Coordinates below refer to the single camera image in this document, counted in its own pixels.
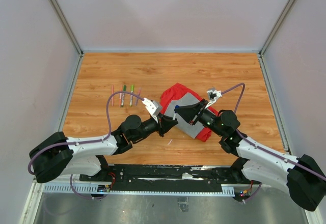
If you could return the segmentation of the purple pen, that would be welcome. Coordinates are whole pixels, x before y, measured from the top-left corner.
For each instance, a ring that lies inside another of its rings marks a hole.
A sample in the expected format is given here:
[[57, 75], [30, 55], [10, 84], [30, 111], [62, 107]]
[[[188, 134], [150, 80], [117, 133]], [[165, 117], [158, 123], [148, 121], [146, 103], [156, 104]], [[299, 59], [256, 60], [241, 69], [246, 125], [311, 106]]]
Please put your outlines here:
[[141, 94], [141, 90], [142, 90], [142, 88], [140, 87], [138, 89], [138, 92], [137, 92], [137, 98], [135, 99], [135, 103], [134, 103], [135, 106], [137, 106], [137, 104], [138, 104], [139, 97], [140, 97], [140, 94]]

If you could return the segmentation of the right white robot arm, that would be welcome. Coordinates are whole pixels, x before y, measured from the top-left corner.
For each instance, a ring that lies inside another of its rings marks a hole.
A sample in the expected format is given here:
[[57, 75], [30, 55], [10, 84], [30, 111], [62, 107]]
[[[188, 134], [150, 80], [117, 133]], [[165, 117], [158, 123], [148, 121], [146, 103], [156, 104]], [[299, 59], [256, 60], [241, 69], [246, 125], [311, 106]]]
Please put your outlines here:
[[206, 107], [206, 100], [176, 106], [174, 112], [187, 123], [201, 123], [221, 137], [222, 149], [237, 156], [231, 178], [236, 183], [246, 179], [277, 188], [307, 211], [315, 211], [325, 196], [325, 174], [309, 155], [301, 157], [276, 151], [241, 133], [240, 122], [232, 110], [217, 115]]

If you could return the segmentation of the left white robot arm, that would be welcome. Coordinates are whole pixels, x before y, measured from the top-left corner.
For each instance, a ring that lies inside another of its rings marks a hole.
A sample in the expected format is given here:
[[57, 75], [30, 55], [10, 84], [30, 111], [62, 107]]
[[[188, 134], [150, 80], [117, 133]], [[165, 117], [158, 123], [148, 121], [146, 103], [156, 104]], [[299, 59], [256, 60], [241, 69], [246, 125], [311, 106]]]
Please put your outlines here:
[[58, 131], [29, 152], [28, 172], [38, 183], [75, 174], [103, 181], [109, 175], [109, 168], [100, 163], [98, 156], [123, 154], [153, 133], [164, 136], [177, 124], [176, 119], [163, 114], [145, 121], [130, 115], [116, 130], [104, 136], [73, 138]]

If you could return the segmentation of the pink pen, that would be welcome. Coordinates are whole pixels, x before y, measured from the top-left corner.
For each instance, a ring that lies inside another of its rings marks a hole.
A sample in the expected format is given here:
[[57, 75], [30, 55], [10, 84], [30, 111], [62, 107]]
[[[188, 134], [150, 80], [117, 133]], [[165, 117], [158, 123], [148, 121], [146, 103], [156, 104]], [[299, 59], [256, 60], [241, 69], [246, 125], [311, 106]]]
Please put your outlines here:
[[111, 106], [114, 106], [114, 95], [113, 95], [113, 93], [115, 92], [114, 85], [111, 86], [111, 92], [112, 92], [112, 94], [111, 94]]

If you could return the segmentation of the orange white pen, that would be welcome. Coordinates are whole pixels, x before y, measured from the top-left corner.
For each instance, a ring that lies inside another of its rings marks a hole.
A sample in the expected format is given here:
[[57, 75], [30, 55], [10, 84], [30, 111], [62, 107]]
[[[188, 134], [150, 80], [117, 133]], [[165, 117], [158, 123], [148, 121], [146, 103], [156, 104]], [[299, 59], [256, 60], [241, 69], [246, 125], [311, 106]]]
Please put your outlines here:
[[125, 104], [125, 91], [123, 91], [122, 93], [122, 103], [121, 103], [121, 107], [124, 107]]

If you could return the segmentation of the orange highlighter pen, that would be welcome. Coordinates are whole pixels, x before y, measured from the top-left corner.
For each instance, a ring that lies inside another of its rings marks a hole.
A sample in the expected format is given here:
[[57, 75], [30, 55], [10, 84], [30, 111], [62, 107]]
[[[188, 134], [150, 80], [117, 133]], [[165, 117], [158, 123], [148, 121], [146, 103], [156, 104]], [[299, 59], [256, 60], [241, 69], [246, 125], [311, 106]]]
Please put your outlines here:
[[122, 103], [122, 93], [119, 93], [119, 107], [121, 107], [121, 103]]

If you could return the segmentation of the white marker green end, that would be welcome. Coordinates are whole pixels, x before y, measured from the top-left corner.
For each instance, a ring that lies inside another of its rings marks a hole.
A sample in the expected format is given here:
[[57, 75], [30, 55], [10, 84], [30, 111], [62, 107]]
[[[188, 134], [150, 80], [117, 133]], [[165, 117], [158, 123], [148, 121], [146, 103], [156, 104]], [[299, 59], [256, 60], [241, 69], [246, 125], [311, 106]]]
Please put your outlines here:
[[129, 101], [129, 106], [131, 107], [133, 104], [133, 92], [130, 94], [130, 101]]

